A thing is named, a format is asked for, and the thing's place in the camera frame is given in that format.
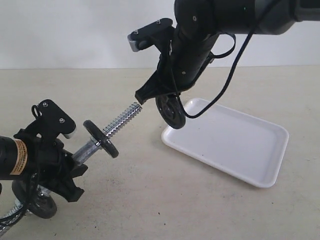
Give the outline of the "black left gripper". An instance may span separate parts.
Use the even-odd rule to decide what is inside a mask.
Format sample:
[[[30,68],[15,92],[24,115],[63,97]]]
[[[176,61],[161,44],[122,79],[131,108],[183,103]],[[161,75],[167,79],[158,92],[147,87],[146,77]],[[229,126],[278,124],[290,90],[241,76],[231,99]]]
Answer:
[[[17,149],[14,176],[19,180],[30,179],[34,186],[40,185],[68,202],[80,199],[84,190],[75,185],[73,178],[82,176],[88,166],[78,165],[58,138],[46,140],[27,127],[20,129],[13,141]]]

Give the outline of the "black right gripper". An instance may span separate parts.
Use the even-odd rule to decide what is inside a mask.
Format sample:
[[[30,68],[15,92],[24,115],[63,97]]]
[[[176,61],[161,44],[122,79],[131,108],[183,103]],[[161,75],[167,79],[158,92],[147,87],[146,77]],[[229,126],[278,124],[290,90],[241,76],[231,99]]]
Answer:
[[[174,39],[168,56],[160,60],[157,70],[135,92],[140,105],[157,96],[173,95],[193,87],[213,60],[211,39],[189,41]]]

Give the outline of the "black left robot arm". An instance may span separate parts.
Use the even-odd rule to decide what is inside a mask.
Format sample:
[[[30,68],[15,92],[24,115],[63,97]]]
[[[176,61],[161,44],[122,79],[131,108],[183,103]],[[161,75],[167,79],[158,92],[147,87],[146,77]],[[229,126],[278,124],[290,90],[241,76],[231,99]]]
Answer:
[[[38,137],[25,129],[20,129],[13,138],[0,137],[1,180],[26,180],[35,176],[36,184],[73,203],[85,192],[76,186],[74,178],[87,169],[85,165],[77,166],[58,138]]]

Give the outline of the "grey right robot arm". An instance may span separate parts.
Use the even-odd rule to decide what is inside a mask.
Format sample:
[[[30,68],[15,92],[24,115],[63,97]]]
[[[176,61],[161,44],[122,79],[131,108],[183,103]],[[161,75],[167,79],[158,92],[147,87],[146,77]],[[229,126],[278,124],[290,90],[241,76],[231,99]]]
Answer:
[[[297,22],[317,22],[317,0],[176,0],[174,19],[161,18],[128,36],[134,52],[156,47],[155,72],[135,92],[141,104],[192,88],[221,35],[270,35],[288,31]]]

